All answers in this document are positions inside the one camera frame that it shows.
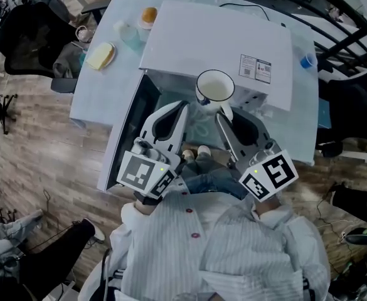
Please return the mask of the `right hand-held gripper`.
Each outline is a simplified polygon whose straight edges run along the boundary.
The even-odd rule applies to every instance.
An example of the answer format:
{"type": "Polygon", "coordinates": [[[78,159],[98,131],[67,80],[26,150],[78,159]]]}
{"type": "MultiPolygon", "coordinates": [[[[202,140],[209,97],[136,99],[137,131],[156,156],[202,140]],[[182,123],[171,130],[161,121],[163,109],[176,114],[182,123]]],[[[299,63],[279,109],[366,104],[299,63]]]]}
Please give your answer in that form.
{"type": "Polygon", "coordinates": [[[299,176],[286,150],[271,139],[262,121],[248,112],[233,113],[231,121],[222,112],[215,114],[215,124],[238,182],[253,197],[263,202],[299,176]]]}

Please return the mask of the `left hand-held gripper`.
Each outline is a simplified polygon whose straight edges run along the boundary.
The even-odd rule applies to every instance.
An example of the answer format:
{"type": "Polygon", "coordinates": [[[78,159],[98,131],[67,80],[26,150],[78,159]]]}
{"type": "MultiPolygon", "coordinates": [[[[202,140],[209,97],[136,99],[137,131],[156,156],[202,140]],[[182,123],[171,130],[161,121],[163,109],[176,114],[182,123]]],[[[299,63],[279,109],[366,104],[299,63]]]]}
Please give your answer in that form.
{"type": "Polygon", "coordinates": [[[150,114],[132,149],[124,152],[117,182],[144,198],[162,199],[178,176],[188,114],[184,100],[150,114]]]}

